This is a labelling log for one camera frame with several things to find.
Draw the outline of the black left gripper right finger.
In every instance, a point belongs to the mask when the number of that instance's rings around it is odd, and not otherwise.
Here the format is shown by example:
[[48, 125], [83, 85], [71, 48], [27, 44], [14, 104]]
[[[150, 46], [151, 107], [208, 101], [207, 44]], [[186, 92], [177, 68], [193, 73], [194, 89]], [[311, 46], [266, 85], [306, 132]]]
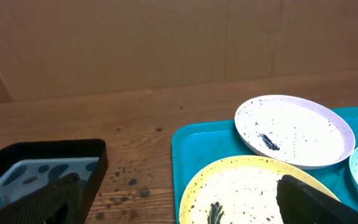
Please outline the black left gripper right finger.
[[284, 175], [277, 184], [284, 224], [358, 224], [358, 212], [318, 189]]

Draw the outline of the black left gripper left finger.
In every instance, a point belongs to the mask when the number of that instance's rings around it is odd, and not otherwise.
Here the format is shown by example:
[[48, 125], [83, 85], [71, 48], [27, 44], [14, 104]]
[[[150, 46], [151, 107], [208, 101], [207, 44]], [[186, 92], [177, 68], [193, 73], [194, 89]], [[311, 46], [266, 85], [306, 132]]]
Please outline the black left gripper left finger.
[[70, 173], [0, 209], [0, 224], [73, 224], [82, 191], [81, 179]]

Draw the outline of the yellow speckled plate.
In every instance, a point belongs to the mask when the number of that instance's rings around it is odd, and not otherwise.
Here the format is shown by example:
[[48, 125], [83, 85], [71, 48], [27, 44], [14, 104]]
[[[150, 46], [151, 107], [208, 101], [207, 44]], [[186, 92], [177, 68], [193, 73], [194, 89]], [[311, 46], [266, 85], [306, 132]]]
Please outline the yellow speckled plate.
[[262, 156], [232, 156], [202, 168], [188, 183], [180, 200], [178, 222], [279, 223], [277, 183], [284, 175], [333, 197], [334, 194], [305, 171]]

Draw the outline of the white speckled plate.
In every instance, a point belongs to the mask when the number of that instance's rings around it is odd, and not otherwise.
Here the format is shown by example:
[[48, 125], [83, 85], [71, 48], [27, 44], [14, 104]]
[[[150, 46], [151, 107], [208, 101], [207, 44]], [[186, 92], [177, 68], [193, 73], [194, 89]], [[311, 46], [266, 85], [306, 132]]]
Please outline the white speckled plate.
[[322, 169], [354, 151], [353, 130], [333, 110], [295, 96], [263, 95], [241, 104], [234, 124], [254, 153], [300, 169]]

